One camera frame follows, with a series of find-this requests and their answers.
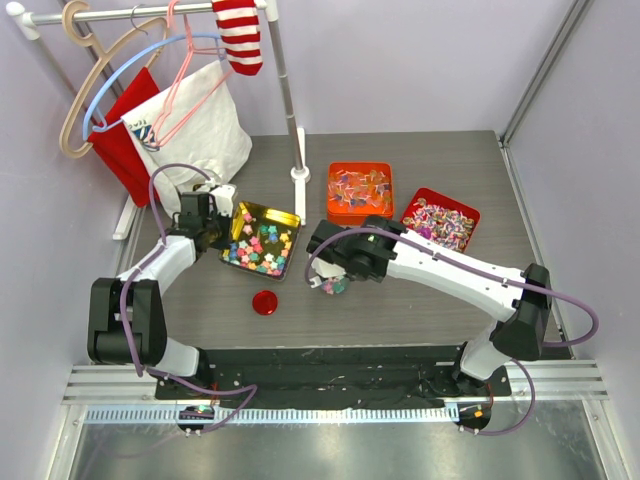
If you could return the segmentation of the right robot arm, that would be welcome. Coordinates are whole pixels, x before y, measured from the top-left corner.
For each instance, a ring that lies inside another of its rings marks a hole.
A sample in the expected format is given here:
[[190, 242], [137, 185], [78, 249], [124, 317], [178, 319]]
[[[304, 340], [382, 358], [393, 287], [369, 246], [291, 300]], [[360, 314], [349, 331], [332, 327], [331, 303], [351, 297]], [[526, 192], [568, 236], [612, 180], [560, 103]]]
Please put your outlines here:
[[457, 391], [472, 395], [512, 359], [536, 361], [550, 315], [549, 271], [490, 264], [449, 250], [403, 224], [378, 215], [363, 225], [341, 227], [322, 220], [306, 246], [306, 272], [321, 280], [344, 276], [380, 282], [387, 277], [421, 284], [487, 313], [490, 325], [466, 342], [451, 371]]

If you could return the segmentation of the gold tin of star candies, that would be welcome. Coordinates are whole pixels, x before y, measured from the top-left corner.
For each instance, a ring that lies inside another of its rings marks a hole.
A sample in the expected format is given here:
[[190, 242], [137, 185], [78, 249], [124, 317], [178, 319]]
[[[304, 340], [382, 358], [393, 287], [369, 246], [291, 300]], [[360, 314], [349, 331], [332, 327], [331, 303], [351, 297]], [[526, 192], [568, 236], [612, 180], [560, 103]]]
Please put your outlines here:
[[302, 222], [298, 215], [242, 201], [236, 207], [229, 246], [219, 260], [233, 268], [283, 280]]

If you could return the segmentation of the orange candy box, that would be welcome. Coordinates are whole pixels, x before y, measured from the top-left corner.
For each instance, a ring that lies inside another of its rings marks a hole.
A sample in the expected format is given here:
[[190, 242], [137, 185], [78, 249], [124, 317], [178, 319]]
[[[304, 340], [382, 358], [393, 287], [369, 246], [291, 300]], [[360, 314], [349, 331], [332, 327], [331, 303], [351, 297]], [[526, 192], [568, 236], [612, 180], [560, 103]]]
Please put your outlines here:
[[391, 165], [384, 162], [333, 162], [328, 168], [327, 219], [360, 225], [368, 216], [394, 216]]

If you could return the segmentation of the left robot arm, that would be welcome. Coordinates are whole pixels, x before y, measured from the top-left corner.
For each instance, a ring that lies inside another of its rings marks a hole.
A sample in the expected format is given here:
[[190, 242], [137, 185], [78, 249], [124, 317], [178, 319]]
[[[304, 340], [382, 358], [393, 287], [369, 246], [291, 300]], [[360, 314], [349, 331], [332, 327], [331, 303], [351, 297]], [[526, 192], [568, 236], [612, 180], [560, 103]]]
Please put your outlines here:
[[179, 212], [156, 246], [118, 277], [93, 283], [87, 336], [92, 361], [148, 367], [156, 377], [173, 375], [193, 399], [211, 391], [207, 354], [168, 336], [162, 297], [208, 250], [230, 245], [235, 195], [230, 184], [182, 194]]

